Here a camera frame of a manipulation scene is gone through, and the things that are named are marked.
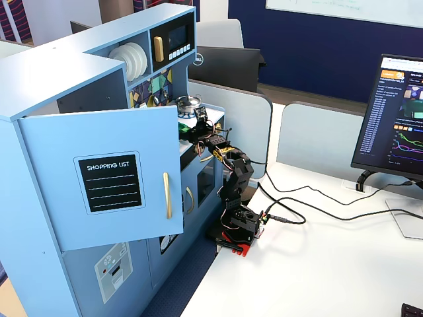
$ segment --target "white plate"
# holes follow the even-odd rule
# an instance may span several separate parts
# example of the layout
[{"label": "white plate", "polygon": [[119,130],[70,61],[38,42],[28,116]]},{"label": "white plate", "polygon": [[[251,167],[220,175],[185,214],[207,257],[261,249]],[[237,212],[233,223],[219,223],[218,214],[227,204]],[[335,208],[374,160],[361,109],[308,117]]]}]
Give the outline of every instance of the white plate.
[{"label": "white plate", "polygon": [[141,70],[141,69],[138,69],[139,66],[137,66],[138,65],[137,53],[135,50],[133,50],[131,47],[127,45],[120,46],[120,49],[121,49],[120,50],[121,54],[126,56],[130,60],[130,63],[132,65],[132,72],[129,74],[127,80],[133,81],[135,78],[138,77],[138,72]]},{"label": "white plate", "polygon": [[123,46],[119,46],[112,50],[109,58],[124,61],[126,64],[126,80],[133,81],[135,79],[135,57],[122,48]]},{"label": "white plate", "polygon": [[131,43],[126,43],[125,45],[131,46],[135,48],[135,50],[137,51],[139,60],[141,61],[141,73],[139,75],[140,76],[143,75],[145,73],[145,70],[147,69],[147,55],[145,54],[145,51],[143,50],[141,46],[139,46],[136,43],[131,42]]},{"label": "white plate", "polygon": [[131,54],[135,59],[135,78],[138,78],[141,74],[141,61],[139,60],[139,54],[135,48],[130,45],[123,45],[121,46],[123,50],[126,50],[129,54]]}]

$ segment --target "gold knob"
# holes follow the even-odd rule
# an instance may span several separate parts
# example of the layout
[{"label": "gold knob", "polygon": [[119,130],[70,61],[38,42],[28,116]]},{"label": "gold knob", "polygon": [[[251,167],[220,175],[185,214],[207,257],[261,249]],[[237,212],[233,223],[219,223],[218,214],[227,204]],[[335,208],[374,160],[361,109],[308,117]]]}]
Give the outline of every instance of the gold knob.
[{"label": "gold knob", "polygon": [[165,183],[165,197],[166,197],[166,218],[172,218],[172,201],[171,188],[169,186],[169,174],[163,173],[163,182]]},{"label": "gold knob", "polygon": [[191,213],[191,211],[193,211],[194,207],[196,206],[196,202],[194,200],[194,195],[192,195],[192,192],[188,186],[186,187],[186,191],[188,192],[188,195],[191,197],[191,201],[192,201],[191,208],[189,208],[189,210],[186,213]]}]

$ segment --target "cable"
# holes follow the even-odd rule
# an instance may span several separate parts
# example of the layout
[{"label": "cable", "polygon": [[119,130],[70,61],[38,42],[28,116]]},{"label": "cable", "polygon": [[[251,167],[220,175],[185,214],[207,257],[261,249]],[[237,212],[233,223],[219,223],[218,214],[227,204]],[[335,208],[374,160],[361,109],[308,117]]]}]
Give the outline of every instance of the cable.
[{"label": "cable", "polygon": [[223,163],[223,165],[225,165],[228,170],[233,171],[233,168],[229,167],[229,165],[225,162],[225,157],[223,156],[222,150],[219,149],[218,147],[216,147],[216,149],[219,151],[219,154],[222,157],[222,163]]},{"label": "cable", "polygon": [[255,160],[250,160],[250,162],[254,164],[258,164],[258,165],[267,165],[267,163],[260,163],[260,162],[256,162]]},{"label": "cable", "polygon": [[[261,184],[260,183],[258,183],[258,187],[264,192],[264,193],[266,193],[264,190],[263,190],[263,187],[261,186]],[[410,211],[407,211],[407,210],[405,210],[405,209],[399,209],[399,208],[396,208],[396,209],[386,209],[386,210],[382,210],[382,211],[374,211],[373,213],[364,213],[364,214],[361,214],[361,215],[357,215],[357,216],[354,216],[354,217],[351,217],[351,218],[341,218],[341,217],[338,217],[338,216],[335,216],[335,215],[333,215],[333,214],[331,214],[331,213],[328,213],[327,211],[324,211],[323,209],[320,209],[320,208],[318,208],[318,207],[315,207],[315,206],[313,206],[313,205],[310,205],[309,203],[305,203],[304,201],[301,201],[301,200],[298,200],[298,199],[295,199],[295,198],[292,198],[292,197],[282,197],[282,198],[280,198],[280,199],[274,199],[273,197],[271,197],[271,196],[269,196],[268,195],[268,197],[270,197],[272,200],[274,200],[274,202],[272,203],[272,204],[270,204],[269,205],[269,207],[267,207],[267,209],[266,209],[266,211],[264,212],[264,216],[267,216],[267,214],[269,213],[269,211],[271,210],[271,208],[275,205],[275,204],[281,204],[282,206],[284,206],[285,207],[285,205],[284,204],[282,204],[282,203],[280,203],[281,202],[281,200],[285,200],[285,199],[288,199],[288,200],[292,200],[292,201],[295,201],[295,202],[297,202],[297,203],[301,203],[301,204],[303,204],[303,205],[306,205],[306,206],[308,206],[308,207],[311,207],[311,208],[313,208],[313,209],[316,209],[317,211],[320,211],[321,213],[324,213],[325,215],[328,215],[329,217],[332,217],[332,218],[335,218],[335,219],[337,219],[337,220],[340,220],[340,221],[351,221],[351,220],[355,220],[355,219],[358,219],[358,218],[362,218],[362,217],[367,217],[367,216],[372,216],[372,215],[378,215],[378,214],[381,214],[381,213],[388,213],[388,212],[391,212],[391,211],[401,211],[401,212],[403,212],[403,213],[406,213],[407,215],[410,215],[410,216],[412,216],[412,217],[416,217],[416,218],[418,218],[418,219],[422,219],[423,220],[423,216],[420,216],[420,215],[416,215],[415,213],[411,213]],[[270,218],[271,219],[275,219],[275,220],[277,220],[277,221],[281,221],[281,222],[283,222],[283,223],[291,223],[289,220],[287,220],[287,219],[285,219],[285,218],[281,218],[281,217],[277,217],[277,216],[273,216],[273,215],[271,215],[270,216]]]},{"label": "cable", "polygon": [[231,132],[231,131],[232,131],[232,128],[230,127],[229,130],[227,130],[227,133],[226,133],[226,137],[225,137],[226,140],[229,137],[229,132]]},{"label": "cable", "polygon": [[228,226],[226,226],[226,225],[223,224],[222,218],[223,218],[225,212],[226,212],[226,209],[223,211],[222,216],[220,216],[220,223],[222,224],[222,226],[224,226],[225,228],[228,228],[229,230],[237,230],[237,229],[239,229],[239,227],[237,227],[237,228],[231,228],[231,227],[228,227]]},{"label": "cable", "polygon": [[[260,188],[266,196],[268,196],[271,200],[273,200],[273,202],[276,201],[275,198],[273,198],[268,192],[266,192],[266,190],[264,190],[264,188],[262,187],[262,184],[260,184],[260,182],[258,183],[258,188]],[[290,220],[286,219],[286,223],[290,223],[292,225],[303,225],[307,222],[307,219],[301,213],[293,210],[292,208],[288,207],[287,205],[284,205],[280,201],[278,201],[278,205],[281,205],[283,208],[286,208],[287,210],[291,211],[292,213],[295,213],[298,217],[303,219],[302,221],[290,221]]]},{"label": "cable", "polygon": [[201,157],[200,143],[197,143],[198,157]]},{"label": "cable", "polygon": [[340,205],[343,205],[343,206],[349,206],[349,205],[352,205],[353,203],[356,203],[357,201],[360,201],[360,200],[363,200],[363,199],[370,198],[370,197],[372,197],[372,196],[376,195],[377,193],[379,193],[381,190],[384,190],[385,188],[387,188],[387,187],[389,187],[389,186],[396,186],[396,187],[401,187],[401,186],[411,186],[411,185],[413,185],[413,184],[415,183],[415,181],[408,180],[408,181],[406,181],[406,182],[403,182],[402,184],[387,184],[386,186],[383,186],[382,188],[380,188],[380,189],[376,190],[374,193],[372,193],[372,194],[370,194],[370,195],[367,195],[367,196],[365,196],[365,197],[361,197],[361,198],[355,199],[355,200],[353,200],[353,201],[351,201],[351,202],[349,202],[349,203],[342,203],[341,201],[339,201],[339,200],[337,200],[337,199],[335,199],[335,198],[333,198],[333,197],[331,197],[331,196],[329,196],[329,195],[327,195],[327,194],[325,194],[325,193],[321,192],[320,190],[316,190],[315,188],[312,188],[312,187],[311,187],[311,186],[309,186],[309,185],[306,185],[306,186],[303,186],[303,187],[300,187],[300,188],[296,188],[296,189],[294,189],[294,190],[279,190],[279,189],[276,187],[276,185],[273,183],[273,180],[272,180],[272,178],[270,177],[270,175],[269,175],[268,171],[266,170],[264,173],[267,175],[267,177],[269,177],[269,181],[270,181],[270,183],[272,183],[273,188],[274,188],[276,191],[280,192],[280,193],[291,193],[291,192],[296,192],[297,190],[302,190],[302,189],[304,189],[304,188],[309,188],[310,190],[312,190],[312,191],[314,191],[314,192],[318,192],[319,194],[321,194],[321,195],[325,196],[326,198],[329,198],[329,199],[331,199],[331,200],[333,200],[333,201],[335,201],[335,202],[337,202],[337,203],[339,203]]},{"label": "cable", "polygon": [[206,139],[208,139],[209,137],[211,137],[214,134],[214,131],[215,131],[215,126],[214,126],[213,122],[211,120],[207,120],[206,123],[208,123],[208,122],[211,122],[210,127],[213,128],[213,132],[211,132],[207,137],[205,137]]}]

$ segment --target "black chalkboard label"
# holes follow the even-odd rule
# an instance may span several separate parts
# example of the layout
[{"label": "black chalkboard label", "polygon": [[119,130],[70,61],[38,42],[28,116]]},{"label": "black chalkboard label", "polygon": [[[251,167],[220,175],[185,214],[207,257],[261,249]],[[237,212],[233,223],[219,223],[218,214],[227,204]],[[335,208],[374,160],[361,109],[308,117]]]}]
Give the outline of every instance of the black chalkboard label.
[{"label": "black chalkboard label", "polygon": [[142,206],[134,154],[79,160],[91,213]]}]

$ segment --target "blue carpet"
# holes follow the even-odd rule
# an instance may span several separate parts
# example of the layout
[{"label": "blue carpet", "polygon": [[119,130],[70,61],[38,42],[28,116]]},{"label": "blue carpet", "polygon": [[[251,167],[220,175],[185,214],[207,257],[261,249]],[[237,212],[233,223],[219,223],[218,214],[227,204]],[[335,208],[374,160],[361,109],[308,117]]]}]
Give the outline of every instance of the blue carpet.
[{"label": "blue carpet", "polygon": [[182,314],[214,261],[216,244],[201,234],[181,259],[141,317],[177,317]]},{"label": "blue carpet", "polygon": [[0,286],[3,284],[4,281],[6,281],[6,279],[7,279],[6,271],[0,262]]}]

